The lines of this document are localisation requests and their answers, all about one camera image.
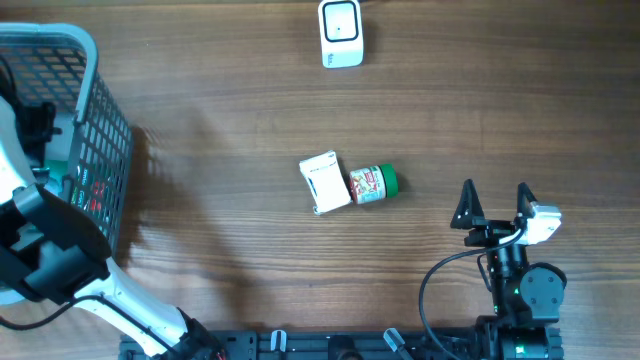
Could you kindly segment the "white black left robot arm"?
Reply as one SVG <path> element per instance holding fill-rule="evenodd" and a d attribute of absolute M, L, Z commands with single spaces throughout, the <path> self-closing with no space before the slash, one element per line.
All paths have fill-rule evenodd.
<path fill-rule="evenodd" d="M 14 95 L 1 98 L 2 283 L 61 312 L 96 315 L 152 359 L 223 358 L 219 340 L 133 281 L 114 262 L 99 227 L 37 181 L 26 149 L 50 139 L 51 110 L 28 109 Z"/>

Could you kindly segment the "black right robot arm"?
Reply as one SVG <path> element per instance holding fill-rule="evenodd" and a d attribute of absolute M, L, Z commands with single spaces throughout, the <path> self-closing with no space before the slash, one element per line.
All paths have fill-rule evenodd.
<path fill-rule="evenodd" d="M 450 226 L 466 230 L 464 245 L 478 248 L 486 257 L 481 276 L 494 305 L 492 316 L 480 316 L 470 334 L 465 359 L 561 359 L 559 321 L 567 278 L 549 263 L 531 263 L 528 247 L 549 240 L 561 225 L 560 209 L 539 202 L 521 183 L 517 214 L 511 220 L 485 217 L 475 185 L 463 183 Z"/>

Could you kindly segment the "white small packet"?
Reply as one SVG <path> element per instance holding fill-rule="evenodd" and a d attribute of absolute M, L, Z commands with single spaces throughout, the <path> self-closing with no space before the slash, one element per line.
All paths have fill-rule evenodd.
<path fill-rule="evenodd" d="M 336 210 L 352 202 L 337 154 L 333 150 L 300 161 L 299 169 L 315 201 L 313 211 L 316 215 Z"/>

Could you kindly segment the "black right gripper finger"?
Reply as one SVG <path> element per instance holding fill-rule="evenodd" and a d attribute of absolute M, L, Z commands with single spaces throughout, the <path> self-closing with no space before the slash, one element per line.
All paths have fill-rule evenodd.
<path fill-rule="evenodd" d="M 450 222 L 450 227 L 453 229 L 473 229 L 484 225 L 485 215 L 476 187 L 472 179 L 467 179 L 463 183 L 460 200 Z"/>
<path fill-rule="evenodd" d="M 517 214 L 519 217 L 532 218 L 531 204 L 537 201 L 529 186 L 522 182 L 517 187 Z"/>

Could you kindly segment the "green lid Knorr jar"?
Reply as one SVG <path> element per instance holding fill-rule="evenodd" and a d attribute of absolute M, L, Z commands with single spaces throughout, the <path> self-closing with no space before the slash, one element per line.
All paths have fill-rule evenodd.
<path fill-rule="evenodd" d="M 374 165 L 349 173 L 351 195 L 358 205 L 395 197 L 399 193 L 397 173 L 391 164 Z"/>

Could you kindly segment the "green gloves package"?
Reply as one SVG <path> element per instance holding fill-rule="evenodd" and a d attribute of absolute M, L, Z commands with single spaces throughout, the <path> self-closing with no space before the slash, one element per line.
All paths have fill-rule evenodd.
<path fill-rule="evenodd" d="M 46 187 L 51 192 L 61 192 L 63 189 L 63 178 L 68 174 L 68 162 L 46 159 L 44 165 L 49 170 L 49 179 Z"/>

